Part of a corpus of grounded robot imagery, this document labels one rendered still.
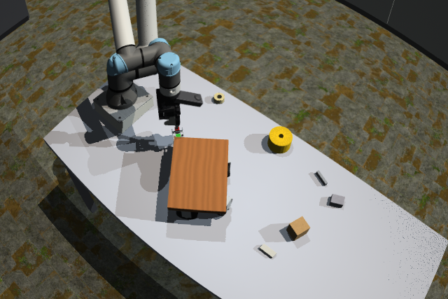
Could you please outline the yellow short cylinder with centre hole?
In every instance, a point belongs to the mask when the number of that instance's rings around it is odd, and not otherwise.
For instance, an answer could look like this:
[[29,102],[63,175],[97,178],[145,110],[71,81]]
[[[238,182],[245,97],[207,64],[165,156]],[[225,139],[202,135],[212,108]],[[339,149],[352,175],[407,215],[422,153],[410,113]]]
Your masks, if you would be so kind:
[[285,153],[291,147],[291,142],[293,140],[293,135],[289,129],[286,127],[274,127],[268,138],[268,147],[271,151],[275,153]]

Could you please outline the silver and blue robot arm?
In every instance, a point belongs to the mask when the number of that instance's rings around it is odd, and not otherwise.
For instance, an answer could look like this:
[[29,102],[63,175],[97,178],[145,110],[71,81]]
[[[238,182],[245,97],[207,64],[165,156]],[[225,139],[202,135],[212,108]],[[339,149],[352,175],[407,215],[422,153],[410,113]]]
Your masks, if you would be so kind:
[[[108,0],[108,5],[116,53],[107,62],[107,104],[116,110],[131,107],[137,100],[133,80],[156,74],[161,94],[167,97],[177,95],[181,90],[181,63],[166,40],[158,38],[155,0],[136,0],[137,47],[127,0]],[[186,91],[181,91],[173,103],[203,105],[201,94]]]

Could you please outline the tan cardboard box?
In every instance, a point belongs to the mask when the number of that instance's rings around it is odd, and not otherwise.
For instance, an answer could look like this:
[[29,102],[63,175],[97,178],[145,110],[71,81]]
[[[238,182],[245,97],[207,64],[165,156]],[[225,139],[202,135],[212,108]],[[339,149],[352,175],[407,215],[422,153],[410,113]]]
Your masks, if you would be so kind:
[[303,216],[298,218],[297,220],[293,221],[292,223],[289,223],[287,227],[287,232],[292,237],[293,241],[297,240],[301,236],[307,234],[310,227],[308,223],[305,221]]

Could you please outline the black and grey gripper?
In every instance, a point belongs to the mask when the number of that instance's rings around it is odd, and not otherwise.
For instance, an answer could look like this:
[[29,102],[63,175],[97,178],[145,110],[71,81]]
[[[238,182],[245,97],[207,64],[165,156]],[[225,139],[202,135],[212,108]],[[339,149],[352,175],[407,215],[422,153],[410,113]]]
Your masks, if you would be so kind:
[[176,129],[178,129],[180,125],[181,110],[180,104],[173,103],[173,99],[176,99],[180,95],[180,92],[172,97],[167,97],[162,95],[158,88],[156,89],[156,95],[157,98],[160,98],[157,99],[159,120],[167,120],[164,122],[165,125],[175,125]]

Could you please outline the brown wooden dolly with black wheels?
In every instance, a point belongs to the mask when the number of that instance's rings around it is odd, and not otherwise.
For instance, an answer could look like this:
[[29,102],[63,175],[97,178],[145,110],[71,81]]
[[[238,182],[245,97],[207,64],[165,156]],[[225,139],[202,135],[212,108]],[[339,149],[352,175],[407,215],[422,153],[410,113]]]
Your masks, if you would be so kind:
[[180,132],[183,128],[172,132],[176,136],[173,136],[168,210],[188,220],[196,219],[198,212],[224,216],[232,201],[227,196],[229,139],[190,138]]

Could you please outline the beige roll of tape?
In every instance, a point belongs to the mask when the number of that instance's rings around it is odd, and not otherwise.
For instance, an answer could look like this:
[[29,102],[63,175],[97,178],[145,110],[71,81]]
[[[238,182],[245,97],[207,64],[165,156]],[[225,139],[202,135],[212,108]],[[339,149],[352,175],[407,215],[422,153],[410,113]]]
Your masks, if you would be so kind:
[[[217,99],[220,98],[220,99]],[[225,96],[223,93],[216,93],[213,98],[214,102],[217,104],[222,104],[225,100]]]

